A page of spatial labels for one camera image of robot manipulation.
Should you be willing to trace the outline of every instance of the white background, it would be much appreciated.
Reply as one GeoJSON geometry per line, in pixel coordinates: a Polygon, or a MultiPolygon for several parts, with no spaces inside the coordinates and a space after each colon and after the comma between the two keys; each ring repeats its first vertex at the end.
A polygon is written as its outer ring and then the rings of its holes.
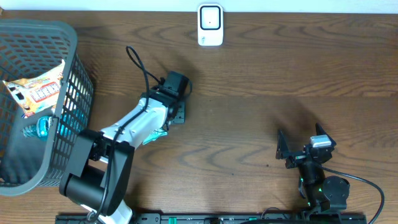
{"type": "Polygon", "coordinates": [[[109,10],[195,12],[219,3],[225,12],[342,12],[398,14],[398,0],[0,0],[5,10],[109,10]]]}

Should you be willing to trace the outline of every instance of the wooden table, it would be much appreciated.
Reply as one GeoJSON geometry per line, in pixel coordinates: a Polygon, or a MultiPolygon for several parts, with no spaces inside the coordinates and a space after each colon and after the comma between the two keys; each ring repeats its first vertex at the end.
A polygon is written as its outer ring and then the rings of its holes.
{"type": "MultiPolygon", "coordinates": [[[[125,200],[163,212],[262,212],[306,206],[297,169],[275,159],[277,129],[301,149],[321,122],[338,143],[326,167],[377,183],[378,223],[398,220],[398,16],[225,13],[224,43],[197,44],[197,15],[182,12],[5,11],[3,18],[60,20],[79,37],[96,83],[90,128],[109,126],[144,91],[128,59],[193,82],[187,122],[134,156],[125,200]]],[[[349,180],[348,211],[375,214],[376,189],[349,180]]],[[[58,188],[0,197],[0,223],[53,223],[84,212],[58,188]]]]}

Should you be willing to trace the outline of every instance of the basket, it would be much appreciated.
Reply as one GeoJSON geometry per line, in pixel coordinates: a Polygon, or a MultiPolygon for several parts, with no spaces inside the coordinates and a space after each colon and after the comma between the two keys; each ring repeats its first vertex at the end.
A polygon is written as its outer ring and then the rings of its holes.
{"type": "Polygon", "coordinates": [[[76,45],[76,32],[63,22],[0,20],[0,80],[37,77],[65,60],[54,113],[48,108],[23,118],[23,110],[0,83],[0,195],[59,184],[93,102],[93,84],[76,45]],[[45,115],[53,116],[48,139],[25,138],[22,128],[45,115]]]}

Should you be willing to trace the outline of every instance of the plastic food wrapper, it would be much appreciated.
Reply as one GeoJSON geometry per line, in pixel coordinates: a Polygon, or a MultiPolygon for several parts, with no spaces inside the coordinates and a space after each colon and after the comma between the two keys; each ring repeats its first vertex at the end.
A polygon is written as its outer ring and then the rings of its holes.
{"type": "Polygon", "coordinates": [[[24,110],[25,118],[57,104],[60,93],[60,80],[65,61],[48,72],[36,78],[21,78],[20,80],[3,81],[13,99],[24,110]]]}

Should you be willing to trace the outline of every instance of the white rectangular device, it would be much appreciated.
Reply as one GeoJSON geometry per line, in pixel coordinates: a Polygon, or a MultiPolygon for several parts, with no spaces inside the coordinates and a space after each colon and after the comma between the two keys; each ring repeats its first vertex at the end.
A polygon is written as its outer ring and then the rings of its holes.
{"type": "Polygon", "coordinates": [[[223,43],[224,17],[219,4],[201,4],[198,8],[198,43],[218,46],[223,43]]]}

